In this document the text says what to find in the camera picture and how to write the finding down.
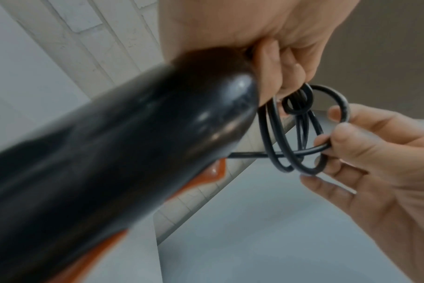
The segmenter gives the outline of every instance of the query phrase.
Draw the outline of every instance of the coiled cable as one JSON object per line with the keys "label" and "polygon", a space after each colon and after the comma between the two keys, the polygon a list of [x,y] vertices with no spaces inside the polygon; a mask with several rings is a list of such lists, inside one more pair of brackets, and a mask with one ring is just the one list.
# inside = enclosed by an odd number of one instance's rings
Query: coiled cable
{"label": "coiled cable", "polygon": [[[279,117],[277,103],[275,98],[270,100],[258,110],[259,127],[262,136],[263,145],[266,152],[234,152],[229,155],[231,159],[241,158],[269,158],[274,166],[282,172],[289,173],[294,170],[305,175],[317,175],[322,172],[327,164],[328,157],[322,152],[331,147],[330,140],[322,145],[307,148],[308,133],[310,122],[316,132],[316,135],[323,134],[321,124],[319,124],[311,107],[314,102],[314,90],[329,95],[336,101],[341,109],[340,123],[348,122],[350,119],[350,107],[347,99],[338,91],[321,85],[309,85],[305,83],[298,91],[287,96],[282,100],[282,107],[287,114],[293,115],[296,123],[298,150],[293,151],[282,132],[282,122]],[[268,131],[268,121],[271,122],[274,137],[279,145],[281,152],[275,152]],[[321,153],[319,163],[314,168],[306,167],[302,164],[304,156]],[[279,158],[286,158],[290,165],[284,166]]]}

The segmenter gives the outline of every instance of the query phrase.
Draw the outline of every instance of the tiled floor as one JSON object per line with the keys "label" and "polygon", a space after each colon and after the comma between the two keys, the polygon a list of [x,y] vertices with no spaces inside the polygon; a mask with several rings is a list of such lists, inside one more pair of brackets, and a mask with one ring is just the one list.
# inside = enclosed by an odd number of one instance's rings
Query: tiled floor
{"label": "tiled floor", "polygon": [[[0,0],[89,97],[162,62],[156,0]],[[236,151],[262,151],[254,121]],[[226,176],[166,202],[155,214],[161,238],[237,177],[253,160],[228,160]]]}

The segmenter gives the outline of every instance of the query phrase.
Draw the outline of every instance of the orange accent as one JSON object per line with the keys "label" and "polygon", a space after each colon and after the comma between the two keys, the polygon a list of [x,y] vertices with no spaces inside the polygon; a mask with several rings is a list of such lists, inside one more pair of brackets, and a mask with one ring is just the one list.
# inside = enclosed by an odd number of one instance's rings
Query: orange accent
{"label": "orange accent", "polygon": [[179,196],[185,191],[207,183],[216,182],[226,175],[226,159],[220,159],[214,162],[211,166],[207,167],[203,172],[198,174],[195,178],[190,180],[184,187],[177,191],[169,200]]}
{"label": "orange accent", "polygon": [[116,244],[118,244],[127,234],[127,231],[119,232],[103,241],[87,254],[80,257],[48,283],[79,283],[89,271],[99,262],[99,260]]}

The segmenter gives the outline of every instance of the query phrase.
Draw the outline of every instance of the power cord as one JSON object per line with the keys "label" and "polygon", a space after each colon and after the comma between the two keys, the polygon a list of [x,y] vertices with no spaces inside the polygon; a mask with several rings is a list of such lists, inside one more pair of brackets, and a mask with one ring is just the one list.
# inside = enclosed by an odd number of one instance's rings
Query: power cord
{"label": "power cord", "polygon": [[[322,172],[327,164],[328,157],[322,152],[331,147],[330,140],[322,145],[312,148],[307,147],[308,132],[310,122],[316,132],[316,135],[323,134],[321,124],[319,124],[311,107],[314,102],[313,91],[317,90],[333,98],[341,109],[340,123],[348,122],[350,119],[350,107],[347,99],[338,91],[321,85],[309,85],[305,83],[298,91],[287,96],[282,100],[282,107],[287,114],[293,115],[296,122],[297,145],[298,150],[293,151],[282,132],[282,122],[279,117],[277,103],[275,98],[263,105],[258,110],[259,127],[266,152],[233,152],[228,156],[230,159],[246,158],[269,158],[274,166],[282,172],[289,173],[294,170],[305,175],[317,175]],[[271,122],[274,137],[280,147],[281,152],[275,152],[268,131],[268,121]],[[321,158],[315,168],[309,168],[302,164],[304,156],[321,152]],[[279,158],[287,158],[290,165],[284,166]]]}

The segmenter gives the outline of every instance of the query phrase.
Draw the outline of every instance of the shiny black surface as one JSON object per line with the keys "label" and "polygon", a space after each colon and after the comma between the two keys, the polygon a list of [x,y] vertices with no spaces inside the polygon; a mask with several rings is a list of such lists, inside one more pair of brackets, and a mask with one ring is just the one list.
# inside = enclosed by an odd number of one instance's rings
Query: shiny black surface
{"label": "shiny black surface", "polygon": [[251,125],[258,93],[237,51],[188,54],[0,153],[0,282],[43,282],[130,226]]}

